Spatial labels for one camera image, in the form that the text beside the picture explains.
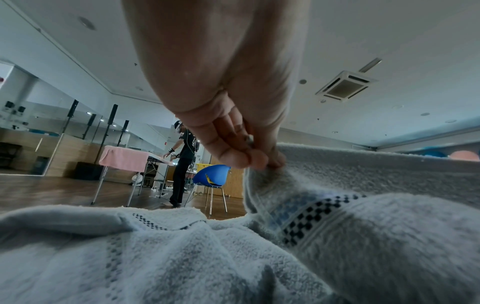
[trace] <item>hand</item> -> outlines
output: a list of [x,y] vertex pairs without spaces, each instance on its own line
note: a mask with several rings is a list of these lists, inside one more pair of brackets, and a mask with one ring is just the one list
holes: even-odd
[[[310,0],[123,0],[143,72],[222,163],[281,167]],[[253,147],[247,144],[253,135]]]

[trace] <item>ceiling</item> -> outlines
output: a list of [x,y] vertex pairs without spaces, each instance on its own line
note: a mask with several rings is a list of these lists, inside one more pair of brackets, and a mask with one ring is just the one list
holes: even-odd
[[[135,66],[120,0],[11,1],[112,93],[159,102]],[[307,83],[283,127],[385,146],[480,126],[479,14],[477,0],[312,1],[299,76]],[[365,74],[374,86],[347,103],[319,102],[333,77],[376,57],[383,61]]]

